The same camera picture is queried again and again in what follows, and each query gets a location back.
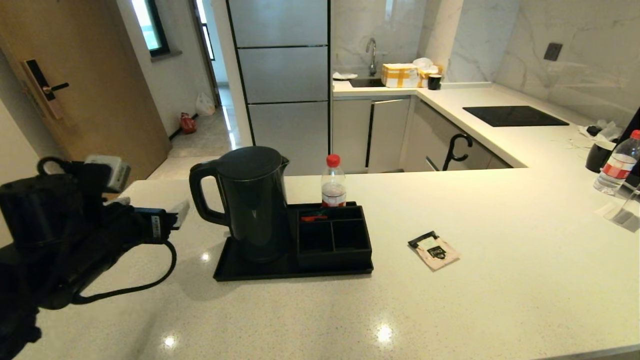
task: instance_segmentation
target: black cup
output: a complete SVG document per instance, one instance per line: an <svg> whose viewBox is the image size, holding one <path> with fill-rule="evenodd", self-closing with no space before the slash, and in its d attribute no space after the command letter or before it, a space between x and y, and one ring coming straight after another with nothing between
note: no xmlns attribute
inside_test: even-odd
<svg viewBox="0 0 640 360"><path fill-rule="evenodd" d="M429 79L427 80L427 87L429 88L429 90L439 90L440 80L442 80L442 75L438 75L438 74L429 75Z"/></svg>
<svg viewBox="0 0 640 360"><path fill-rule="evenodd" d="M615 146L615 143L606 141L594 143L589 151L589 155L587 155L586 168L593 172L600 172L600 169L607 163Z"/></svg>

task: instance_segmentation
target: electrical outlet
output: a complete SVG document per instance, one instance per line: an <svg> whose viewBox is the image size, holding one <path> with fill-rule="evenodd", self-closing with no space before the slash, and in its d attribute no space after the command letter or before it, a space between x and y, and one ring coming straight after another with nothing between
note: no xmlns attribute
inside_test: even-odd
<svg viewBox="0 0 640 360"><path fill-rule="evenodd" d="M545 60L557 61L558 55L560 55L560 50L562 50L562 44L550 42L547 47L547 51L545 52Z"/></svg>

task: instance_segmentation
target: electric kettle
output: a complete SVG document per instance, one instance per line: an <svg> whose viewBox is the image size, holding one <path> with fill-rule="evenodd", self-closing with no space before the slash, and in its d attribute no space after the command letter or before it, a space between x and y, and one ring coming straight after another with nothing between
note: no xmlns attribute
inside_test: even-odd
<svg viewBox="0 0 640 360"><path fill-rule="evenodd" d="M191 168L189 186L198 214L228 226L241 255L254 263L275 260L292 244L283 177L288 164L272 148L250 146ZM202 179L207 176L218 181L224 213L209 208L204 199Z"/></svg>

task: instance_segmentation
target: kitchen sink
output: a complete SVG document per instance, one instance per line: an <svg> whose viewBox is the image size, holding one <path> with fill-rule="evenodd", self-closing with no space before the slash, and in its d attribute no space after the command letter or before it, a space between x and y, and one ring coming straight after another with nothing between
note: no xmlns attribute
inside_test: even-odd
<svg viewBox="0 0 640 360"><path fill-rule="evenodd" d="M351 79L351 86L355 88L383 88L385 85L380 79Z"/></svg>

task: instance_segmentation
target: marble wall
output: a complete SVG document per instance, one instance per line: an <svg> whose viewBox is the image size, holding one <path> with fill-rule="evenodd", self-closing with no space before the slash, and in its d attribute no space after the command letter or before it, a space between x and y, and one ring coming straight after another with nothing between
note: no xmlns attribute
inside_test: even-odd
<svg viewBox="0 0 640 360"><path fill-rule="evenodd" d="M465 0L445 76L448 83L494 81L520 0Z"/></svg>
<svg viewBox="0 0 640 360"><path fill-rule="evenodd" d="M371 54L366 47L376 39L376 76L383 63L416 59L425 7L430 0L334 0L333 69L369 76Z"/></svg>
<svg viewBox="0 0 640 360"><path fill-rule="evenodd" d="M496 82L626 127L640 106L640 1L522 0ZM544 60L549 42L563 44Z"/></svg>
<svg viewBox="0 0 640 360"><path fill-rule="evenodd" d="M447 71L463 0L429 0L424 11L417 57L431 59Z"/></svg>

